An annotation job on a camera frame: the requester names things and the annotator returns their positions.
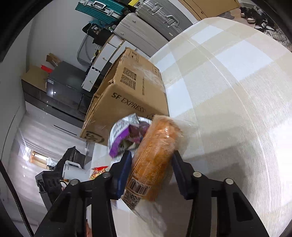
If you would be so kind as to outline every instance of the checkered tablecloth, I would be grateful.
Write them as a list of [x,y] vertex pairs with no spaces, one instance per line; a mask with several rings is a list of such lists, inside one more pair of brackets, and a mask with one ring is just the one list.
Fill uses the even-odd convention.
[[[234,179],[278,237],[292,218],[291,52],[216,17],[195,23],[150,61],[162,74],[170,116],[193,124],[183,158],[208,178]],[[161,214],[164,235],[185,228],[166,219]]]

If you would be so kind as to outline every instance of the white square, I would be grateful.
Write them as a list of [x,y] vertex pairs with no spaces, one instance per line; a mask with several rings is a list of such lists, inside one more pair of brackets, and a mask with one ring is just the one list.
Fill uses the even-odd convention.
[[273,60],[247,41],[241,41],[216,58],[240,81]]
[[199,44],[204,43],[208,39],[214,37],[215,35],[219,34],[222,32],[222,29],[219,29],[215,26],[209,25],[200,32],[196,33],[195,35],[192,36],[192,39],[197,41]]
[[191,98],[182,79],[166,89],[170,117],[176,117],[193,107]]
[[160,72],[164,72],[167,68],[169,68],[172,64],[175,63],[175,58],[172,53],[166,55],[163,59],[161,59],[158,63],[155,64],[158,67]]

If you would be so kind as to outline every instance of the barcode label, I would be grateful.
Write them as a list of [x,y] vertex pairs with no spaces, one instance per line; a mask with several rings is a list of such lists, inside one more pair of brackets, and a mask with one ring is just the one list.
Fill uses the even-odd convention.
[[137,75],[136,75],[134,72],[132,72],[131,70],[129,70],[128,68],[125,67],[123,73],[124,73],[126,76],[128,76],[128,77],[130,77],[130,78],[136,80],[136,76],[137,76]]
[[148,190],[151,188],[151,186],[145,185],[133,177],[131,178],[127,186],[128,186],[128,189],[130,189],[133,193],[139,194],[141,196],[145,196]]
[[131,210],[133,210],[140,202],[141,198],[126,190],[124,195],[122,196],[122,200]]
[[124,83],[125,85],[133,88],[133,89],[135,89],[135,87],[136,87],[136,82],[134,82],[132,79],[126,77],[125,75],[122,75],[121,82]]

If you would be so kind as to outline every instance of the wooden cabinet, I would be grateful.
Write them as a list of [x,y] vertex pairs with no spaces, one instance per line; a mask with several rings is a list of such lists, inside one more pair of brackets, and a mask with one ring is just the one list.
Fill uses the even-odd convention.
[[215,17],[239,7],[237,0],[179,0],[197,20]]

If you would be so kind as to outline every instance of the orange packaged bread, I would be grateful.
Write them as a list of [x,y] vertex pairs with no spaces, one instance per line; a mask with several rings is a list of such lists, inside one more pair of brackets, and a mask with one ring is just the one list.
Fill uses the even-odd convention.
[[156,199],[180,135],[171,118],[154,116],[133,157],[126,191],[149,201]]

